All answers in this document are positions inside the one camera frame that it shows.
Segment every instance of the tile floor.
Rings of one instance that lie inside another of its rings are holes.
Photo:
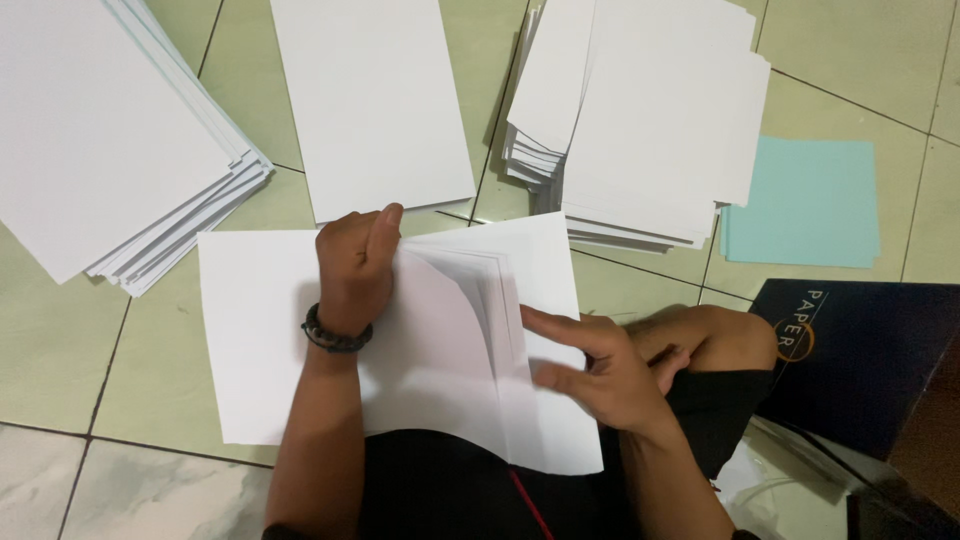
[[[529,214],[498,155],[518,32],[538,2],[440,0],[478,196],[407,216],[405,235]],[[147,3],[278,165],[221,229],[311,228],[269,0]],[[756,16],[754,47],[775,70],[762,132],[876,145],[881,257],[841,269],[726,262],[712,245],[652,256],[573,244],[581,309],[618,321],[677,304],[746,309],[772,277],[960,283],[956,0],[735,3]],[[0,306],[0,538],[256,537],[276,448],[220,442],[195,253],[131,300],[84,276],[54,285],[0,225]],[[772,537],[846,536],[822,479],[783,466],[762,433],[751,448],[768,479],[791,479],[777,483],[792,512]]]

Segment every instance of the person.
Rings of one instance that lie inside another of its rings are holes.
[[[361,335],[383,311],[403,208],[324,227],[317,320]],[[521,307],[526,329],[583,350],[533,382],[598,421],[603,473],[547,475],[428,430],[364,438],[356,353],[311,343],[276,460],[265,540],[326,538],[754,538],[715,479],[772,381],[776,340],[752,314],[698,306],[626,327]]]

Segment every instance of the stack of paper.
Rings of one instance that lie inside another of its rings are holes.
[[[747,204],[770,64],[724,0],[549,0],[524,29],[507,172],[570,239],[701,248]]]
[[[0,219],[58,283],[139,296],[273,165],[141,0],[8,2]]]
[[[874,144],[761,137],[750,205],[722,209],[720,253],[872,268],[880,255]]]
[[[306,354],[299,326],[322,294],[315,237],[200,236],[224,442],[279,444]],[[603,470],[596,423],[530,381],[531,359],[582,369],[583,353],[519,318],[520,303],[578,317],[561,212],[402,240],[394,271],[394,296],[359,355],[367,433],[438,430],[547,473]]]
[[[271,0],[318,224],[475,194],[437,0]]]

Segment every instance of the knee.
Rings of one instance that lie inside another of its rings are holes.
[[[697,306],[709,327],[711,369],[724,371],[774,368],[777,335],[761,317],[719,306]]]

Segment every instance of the orange logo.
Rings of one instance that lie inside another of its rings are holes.
[[[774,332],[777,333],[777,357],[788,362],[799,362],[800,360],[810,356],[810,353],[813,352],[813,327],[811,327],[808,323],[791,323],[787,325],[788,329],[790,327],[802,328],[804,332],[800,333],[797,337],[790,337],[786,335],[780,336],[780,325],[783,324],[784,321],[786,321],[786,319],[783,319],[774,325]],[[797,348],[800,346],[800,341],[803,341],[805,335],[809,336],[806,340],[806,352],[799,357],[793,357],[793,355],[797,352]],[[790,352],[789,356],[784,355],[780,351],[780,349],[784,348],[783,346],[789,347],[791,345],[793,345],[793,350]]]

